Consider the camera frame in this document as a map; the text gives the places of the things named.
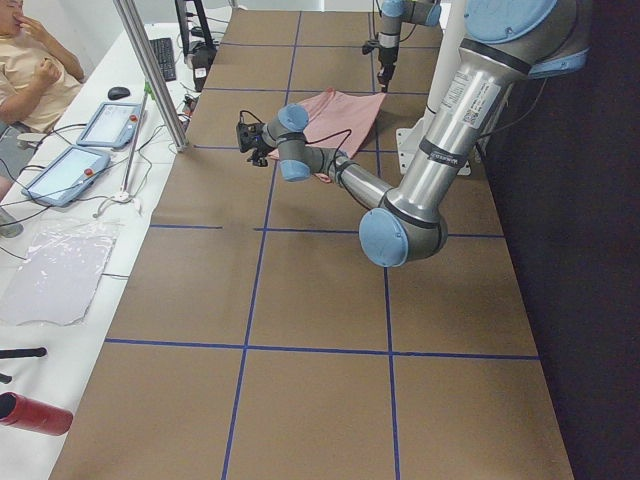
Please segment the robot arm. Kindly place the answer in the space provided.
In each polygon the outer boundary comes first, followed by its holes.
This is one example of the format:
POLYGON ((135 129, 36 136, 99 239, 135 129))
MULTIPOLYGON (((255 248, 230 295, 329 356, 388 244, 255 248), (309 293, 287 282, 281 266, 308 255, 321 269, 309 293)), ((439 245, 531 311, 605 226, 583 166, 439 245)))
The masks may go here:
POLYGON ((381 31, 373 40, 378 51, 380 70, 377 80, 382 92, 387 92, 393 78, 399 55, 402 26, 407 23, 420 26, 437 26, 441 15, 439 1, 383 1, 381 8, 381 31))
POLYGON ((382 267, 428 258, 442 249, 447 226, 439 206, 477 142, 497 129, 502 102, 519 81, 581 69, 589 52, 592 5, 581 0, 456 1, 447 16, 436 1, 386 1, 378 34, 364 45, 376 52, 387 87, 406 24, 444 26, 444 37, 423 117, 396 133, 403 177, 391 186, 350 160, 340 148, 312 145, 307 111, 281 108, 267 122, 239 122, 239 148, 257 166, 276 153, 287 181, 314 174, 344 188, 365 208, 361 248, 382 267))

